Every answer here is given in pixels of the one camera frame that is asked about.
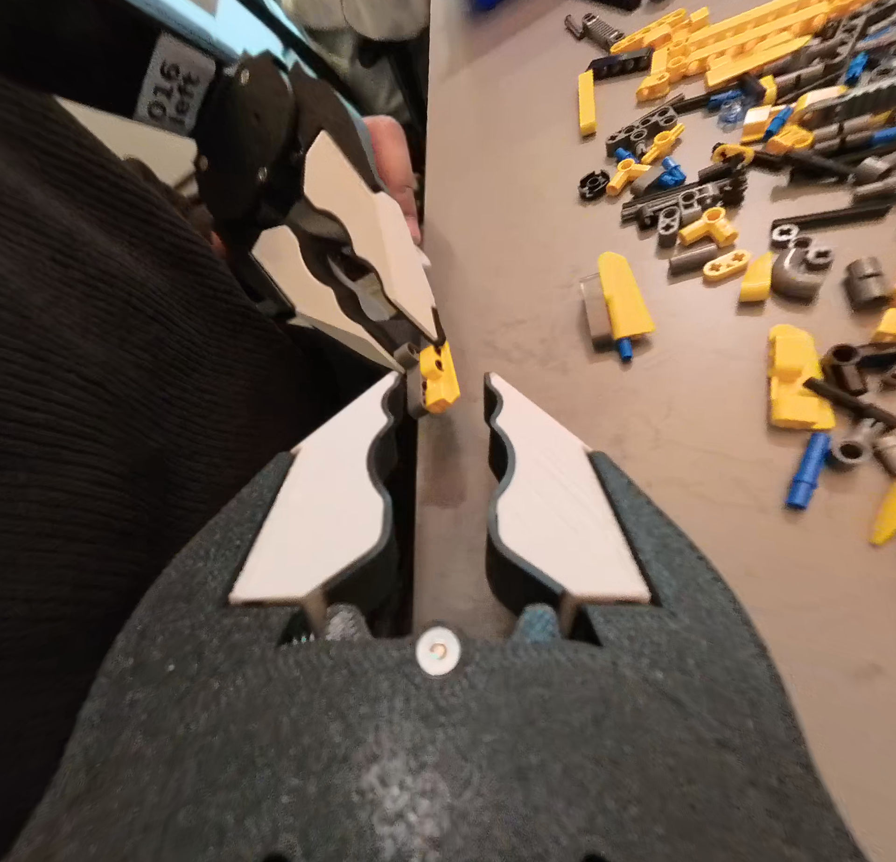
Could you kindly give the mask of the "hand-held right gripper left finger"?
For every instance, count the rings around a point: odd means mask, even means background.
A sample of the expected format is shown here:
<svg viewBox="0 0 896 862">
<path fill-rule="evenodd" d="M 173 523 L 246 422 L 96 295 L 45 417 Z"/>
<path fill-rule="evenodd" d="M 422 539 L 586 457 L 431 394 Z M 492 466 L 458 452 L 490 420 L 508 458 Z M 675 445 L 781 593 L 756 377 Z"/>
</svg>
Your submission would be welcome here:
<svg viewBox="0 0 896 862">
<path fill-rule="evenodd" d="M 302 440 L 230 589 L 231 606 L 380 609 L 399 572 L 387 488 L 397 462 L 402 378 L 394 372 Z"/>
</svg>

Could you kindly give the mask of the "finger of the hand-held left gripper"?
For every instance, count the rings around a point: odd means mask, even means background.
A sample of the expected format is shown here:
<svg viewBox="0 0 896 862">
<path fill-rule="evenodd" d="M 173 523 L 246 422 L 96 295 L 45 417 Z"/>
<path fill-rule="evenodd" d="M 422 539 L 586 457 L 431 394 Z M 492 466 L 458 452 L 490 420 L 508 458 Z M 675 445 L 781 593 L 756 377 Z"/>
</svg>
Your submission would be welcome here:
<svg viewBox="0 0 896 862">
<path fill-rule="evenodd" d="M 328 243 L 335 278 L 363 314 L 400 322 L 423 345 L 444 341 L 427 257 L 413 241 L 399 204 L 372 188 L 330 132 L 305 155 L 301 230 Z"/>
<path fill-rule="evenodd" d="M 342 309 L 332 286 L 312 273 L 289 227 L 263 231 L 251 255 L 285 297 L 294 313 L 289 319 L 291 323 L 314 328 L 379 366 L 405 370 L 361 323 Z"/>
</svg>

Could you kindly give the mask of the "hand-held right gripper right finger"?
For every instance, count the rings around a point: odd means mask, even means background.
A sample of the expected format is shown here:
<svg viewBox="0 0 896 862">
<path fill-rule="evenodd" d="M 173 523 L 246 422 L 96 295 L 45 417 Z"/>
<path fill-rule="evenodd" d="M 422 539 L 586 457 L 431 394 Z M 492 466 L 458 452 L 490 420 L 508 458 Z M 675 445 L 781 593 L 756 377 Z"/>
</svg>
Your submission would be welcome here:
<svg viewBox="0 0 896 862">
<path fill-rule="evenodd" d="M 594 606 L 651 604 L 651 587 L 605 489 L 594 451 L 505 378 L 483 378 L 486 576 L 516 616 L 552 610 L 562 632 Z"/>
</svg>

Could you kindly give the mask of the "grey building brick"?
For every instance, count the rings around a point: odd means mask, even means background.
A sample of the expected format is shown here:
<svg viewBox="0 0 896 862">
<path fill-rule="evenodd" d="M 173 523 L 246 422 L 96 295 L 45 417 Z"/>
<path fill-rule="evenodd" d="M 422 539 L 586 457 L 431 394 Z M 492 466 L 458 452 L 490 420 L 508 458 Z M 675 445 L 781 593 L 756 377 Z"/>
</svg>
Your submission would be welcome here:
<svg viewBox="0 0 896 862">
<path fill-rule="evenodd" d="M 409 417 L 420 420 L 427 415 L 425 387 L 420 367 L 420 350 L 412 342 L 402 344 L 394 358 L 403 370 L 406 386 L 406 406 Z"/>
</svg>

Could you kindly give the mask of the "yellow curved slope piece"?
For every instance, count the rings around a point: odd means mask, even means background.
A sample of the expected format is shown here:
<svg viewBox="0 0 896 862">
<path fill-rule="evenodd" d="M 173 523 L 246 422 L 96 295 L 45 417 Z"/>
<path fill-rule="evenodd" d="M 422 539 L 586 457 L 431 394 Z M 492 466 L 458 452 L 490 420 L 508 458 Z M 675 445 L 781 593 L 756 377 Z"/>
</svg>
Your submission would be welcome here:
<svg viewBox="0 0 896 862">
<path fill-rule="evenodd" d="M 420 379 L 423 408 L 426 413 L 445 413 L 461 397 L 454 358 L 448 341 L 430 345 L 420 352 Z"/>
</svg>

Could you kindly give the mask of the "pile of toy building pieces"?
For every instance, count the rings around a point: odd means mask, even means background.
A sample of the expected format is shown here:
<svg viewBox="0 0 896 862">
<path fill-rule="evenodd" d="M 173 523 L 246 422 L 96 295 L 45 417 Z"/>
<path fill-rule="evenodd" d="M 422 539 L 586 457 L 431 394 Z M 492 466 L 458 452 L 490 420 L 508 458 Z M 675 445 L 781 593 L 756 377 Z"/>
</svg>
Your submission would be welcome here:
<svg viewBox="0 0 896 862">
<path fill-rule="evenodd" d="M 651 234 L 667 280 L 739 282 L 738 311 L 770 299 L 813 308 L 837 275 L 851 314 L 879 317 L 862 341 L 820 347 L 768 329 L 763 413 L 806 435 L 783 507 L 809 506 L 826 468 L 876 459 L 890 486 L 873 546 L 894 539 L 894 239 L 837 264 L 836 229 L 894 220 L 894 0 L 768 0 L 722 19 L 677 9 L 624 38 L 578 76 L 581 138 L 597 131 L 597 84 L 643 78 L 636 114 L 606 136 L 612 171 L 578 182 L 588 206 L 629 198 L 620 226 Z"/>
</svg>

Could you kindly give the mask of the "person's left hand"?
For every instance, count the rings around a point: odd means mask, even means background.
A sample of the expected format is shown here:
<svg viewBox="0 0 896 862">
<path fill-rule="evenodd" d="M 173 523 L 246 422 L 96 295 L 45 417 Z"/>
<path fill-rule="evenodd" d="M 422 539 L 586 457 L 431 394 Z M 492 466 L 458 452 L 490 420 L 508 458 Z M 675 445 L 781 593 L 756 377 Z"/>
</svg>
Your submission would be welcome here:
<svg viewBox="0 0 896 862">
<path fill-rule="evenodd" d="M 363 123 L 371 141 L 376 171 L 398 204 L 412 240 L 421 246 L 418 181 L 413 171 L 406 133 L 399 122 L 388 115 L 364 117 Z"/>
</svg>

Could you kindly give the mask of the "grey brick with yellow slope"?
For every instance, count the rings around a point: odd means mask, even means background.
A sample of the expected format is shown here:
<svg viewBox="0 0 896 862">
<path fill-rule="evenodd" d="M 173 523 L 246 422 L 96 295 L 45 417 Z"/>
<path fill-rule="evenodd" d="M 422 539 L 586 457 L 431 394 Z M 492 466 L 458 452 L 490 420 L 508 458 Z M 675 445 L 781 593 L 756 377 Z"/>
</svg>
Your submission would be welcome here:
<svg viewBox="0 0 896 862">
<path fill-rule="evenodd" d="M 634 347 L 655 323 L 628 260 L 617 252 L 599 255 L 596 271 L 579 281 L 588 339 L 597 352 L 613 351 L 625 367 Z"/>
</svg>

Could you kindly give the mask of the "grey shock absorber spring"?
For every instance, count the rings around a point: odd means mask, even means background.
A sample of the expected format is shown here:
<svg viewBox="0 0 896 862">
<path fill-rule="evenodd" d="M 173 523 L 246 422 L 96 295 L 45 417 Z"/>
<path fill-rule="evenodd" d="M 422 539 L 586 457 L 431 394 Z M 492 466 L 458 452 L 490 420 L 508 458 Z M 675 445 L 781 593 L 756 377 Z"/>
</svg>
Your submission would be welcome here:
<svg viewBox="0 0 896 862">
<path fill-rule="evenodd" d="M 624 38 L 624 32 L 593 13 L 586 13 L 581 19 L 568 14 L 564 25 L 566 31 L 577 41 L 588 40 L 605 51 L 611 51 Z"/>
</svg>

